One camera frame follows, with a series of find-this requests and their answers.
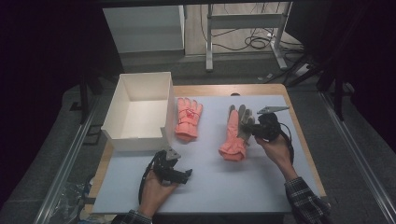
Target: human hand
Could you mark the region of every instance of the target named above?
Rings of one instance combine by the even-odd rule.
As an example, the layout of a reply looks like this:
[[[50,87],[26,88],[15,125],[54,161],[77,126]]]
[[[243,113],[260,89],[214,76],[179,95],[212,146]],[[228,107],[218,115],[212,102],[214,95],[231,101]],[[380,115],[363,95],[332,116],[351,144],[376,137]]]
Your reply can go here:
[[[268,158],[279,167],[286,180],[297,178],[297,173],[290,161],[290,151],[285,138],[280,134],[276,139],[267,142],[262,138],[255,137],[257,144],[262,146]]]
[[[139,213],[152,217],[160,208],[171,193],[177,188],[178,183],[163,185],[160,178],[150,170],[143,187],[142,202],[139,206]]]

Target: hand-held gripper tool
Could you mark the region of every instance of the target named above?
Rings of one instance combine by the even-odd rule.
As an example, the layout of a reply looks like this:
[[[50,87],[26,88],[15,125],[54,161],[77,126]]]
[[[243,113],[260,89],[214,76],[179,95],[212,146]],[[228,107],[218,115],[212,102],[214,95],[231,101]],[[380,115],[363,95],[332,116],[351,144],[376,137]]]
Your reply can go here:
[[[154,158],[148,164],[145,173],[143,173],[139,188],[139,204],[142,201],[143,187],[145,186],[146,177],[152,169],[154,173],[163,182],[169,181],[171,183],[186,184],[192,173],[192,169],[183,172],[174,170],[174,166],[181,156],[171,147],[164,147],[163,150],[155,153]]]
[[[253,125],[243,125],[244,128],[251,131],[251,134],[257,137],[260,137],[268,142],[274,141],[277,137],[281,134],[283,138],[285,138],[286,143],[288,145],[288,149],[290,152],[290,161],[293,163],[294,161],[294,149],[293,145],[291,144],[291,134],[288,137],[281,129],[280,125],[284,125],[283,123],[279,123],[277,120],[277,116],[275,112],[289,109],[288,106],[266,106],[265,108],[259,110],[257,114],[261,114],[259,116],[259,123],[260,124],[253,124]]]

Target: glove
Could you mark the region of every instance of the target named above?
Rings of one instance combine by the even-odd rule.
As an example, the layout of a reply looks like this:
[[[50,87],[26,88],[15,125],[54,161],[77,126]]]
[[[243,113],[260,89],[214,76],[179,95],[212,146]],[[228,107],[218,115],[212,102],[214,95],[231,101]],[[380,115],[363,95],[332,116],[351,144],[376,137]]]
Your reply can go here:
[[[238,111],[231,105],[227,121],[227,139],[219,149],[219,154],[226,161],[241,161],[246,157],[246,147],[251,131],[242,129],[241,124],[254,124],[251,109],[240,105]]]
[[[175,128],[176,137],[190,142],[198,137],[197,125],[203,106],[189,98],[177,98],[178,123]]]

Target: open cardboard box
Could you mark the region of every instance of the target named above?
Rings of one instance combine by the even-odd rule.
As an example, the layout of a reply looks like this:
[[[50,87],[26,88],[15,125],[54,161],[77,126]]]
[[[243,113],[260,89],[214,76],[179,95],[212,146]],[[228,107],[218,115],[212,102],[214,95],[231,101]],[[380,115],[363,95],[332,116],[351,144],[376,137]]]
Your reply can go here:
[[[102,131],[116,150],[160,150],[172,143],[174,109],[170,72],[121,74]]]

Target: metal rail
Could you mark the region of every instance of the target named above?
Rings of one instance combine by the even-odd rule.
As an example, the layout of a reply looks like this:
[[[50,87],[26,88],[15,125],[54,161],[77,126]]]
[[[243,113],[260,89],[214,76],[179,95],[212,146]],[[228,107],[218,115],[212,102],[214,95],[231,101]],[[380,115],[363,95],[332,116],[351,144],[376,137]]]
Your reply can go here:
[[[382,210],[386,220],[389,224],[396,223],[395,205],[393,204],[384,186],[376,177],[375,173],[370,167],[370,164],[364,158],[364,155],[361,153],[361,150],[356,144],[352,134],[349,132],[349,129],[347,128],[345,123],[341,121],[335,114],[334,110],[332,109],[332,100],[328,95],[323,92],[320,92],[319,96],[323,100],[323,103],[325,104],[332,118],[332,121],[337,128],[337,131],[341,134],[344,142],[346,143],[346,147],[349,150],[350,155],[358,166],[358,169],[361,172],[361,175],[363,176],[363,179],[369,187],[370,191],[373,193],[373,196],[375,197],[375,200],[377,201],[380,209]]]
[[[93,96],[92,108],[90,109],[91,112],[88,115],[86,122],[79,126],[76,137],[73,140],[73,143],[70,146],[69,150],[67,151],[64,161],[62,162],[58,173],[52,181],[51,186],[49,187],[49,192],[47,193],[46,198],[44,199],[40,209],[38,210],[37,216],[35,217],[35,224],[45,224],[50,222],[50,214],[55,208],[55,205],[61,195],[62,187],[64,186],[64,183],[73,168],[82,142],[84,141],[84,137],[87,134],[87,131],[91,125],[92,118],[96,112],[96,108],[99,105],[99,100],[100,96]]]

